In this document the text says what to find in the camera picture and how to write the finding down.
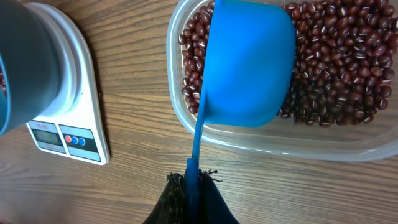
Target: blue button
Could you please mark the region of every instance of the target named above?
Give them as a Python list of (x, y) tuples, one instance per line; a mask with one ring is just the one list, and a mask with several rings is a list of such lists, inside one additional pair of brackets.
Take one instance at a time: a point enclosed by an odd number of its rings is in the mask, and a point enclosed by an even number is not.
[(79, 139), (77, 139), (77, 137), (72, 137), (72, 143), (73, 144), (77, 144), (79, 142)]
[(79, 139), (79, 145), (84, 146), (86, 144), (86, 140), (83, 138)]

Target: pile of beans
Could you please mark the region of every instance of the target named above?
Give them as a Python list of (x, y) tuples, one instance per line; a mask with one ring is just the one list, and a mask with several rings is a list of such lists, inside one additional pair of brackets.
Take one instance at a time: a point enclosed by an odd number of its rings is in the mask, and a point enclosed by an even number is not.
[[(388, 0), (304, 1), (281, 8), (293, 20), (297, 49), (278, 116), (327, 128), (335, 123), (368, 124), (377, 109), (387, 108), (395, 75), (392, 56), (398, 46), (398, 18), (392, 18), (395, 8)], [(203, 79), (209, 30), (203, 27), (210, 28), (213, 10), (214, 2), (201, 7), (178, 40), (186, 48), (182, 93), (192, 114), (197, 112)]]
[(0, 66), (0, 89), (2, 90), (4, 97), (7, 98), (6, 81), (4, 79), (4, 74), (2, 72), (1, 66)]

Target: wooden table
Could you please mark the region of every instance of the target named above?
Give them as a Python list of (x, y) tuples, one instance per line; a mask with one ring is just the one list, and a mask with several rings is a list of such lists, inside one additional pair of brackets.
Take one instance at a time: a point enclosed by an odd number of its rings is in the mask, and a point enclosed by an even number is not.
[[(165, 37), (177, 0), (41, 0), (73, 18), (98, 67), (112, 158), (96, 166), (40, 152), (25, 126), (0, 138), (0, 219), (142, 223), (193, 136), (169, 97)], [(201, 168), (241, 223), (397, 223), (398, 157), (342, 163), (203, 144)]]

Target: scale button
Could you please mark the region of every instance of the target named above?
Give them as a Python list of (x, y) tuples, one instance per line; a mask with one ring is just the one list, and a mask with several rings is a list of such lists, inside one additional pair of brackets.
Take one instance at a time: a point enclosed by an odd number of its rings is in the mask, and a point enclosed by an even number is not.
[(72, 143), (77, 144), (79, 142), (79, 139), (77, 137), (72, 137)]
[(65, 136), (65, 141), (66, 141), (67, 143), (70, 143), (70, 142), (72, 141), (72, 138), (71, 138), (69, 135), (66, 135), (66, 136)]
[(86, 140), (83, 138), (79, 139), (79, 145), (84, 146), (86, 144)]

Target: clear plastic tray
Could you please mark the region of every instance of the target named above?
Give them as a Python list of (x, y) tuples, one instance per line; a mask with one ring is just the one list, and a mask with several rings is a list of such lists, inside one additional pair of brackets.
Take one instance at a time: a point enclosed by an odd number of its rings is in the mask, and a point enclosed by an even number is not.
[[(178, 35), (187, 21), (209, 1), (181, 0), (174, 10), (167, 33), (167, 71), (170, 97), (181, 123), (194, 133), (196, 117), (189, 113), (181, 94), (183, 74), (182, 46)], [(286, 5), (289, 0), (262, 0), (267, 4)], [(398, 1), (390, 1), (398, 11)], [(398, 54), (392, 69), (397, 76), (392, 81), (392, 97), (388, 108), (378, 111), (370, 124), (321, 128), (296, 125), (293, 119), (275, 117), (261, 128), (206, 125), (203, 140), (220, 146), (308, 159), (331, 161), (370, 161), (398, 154)]]

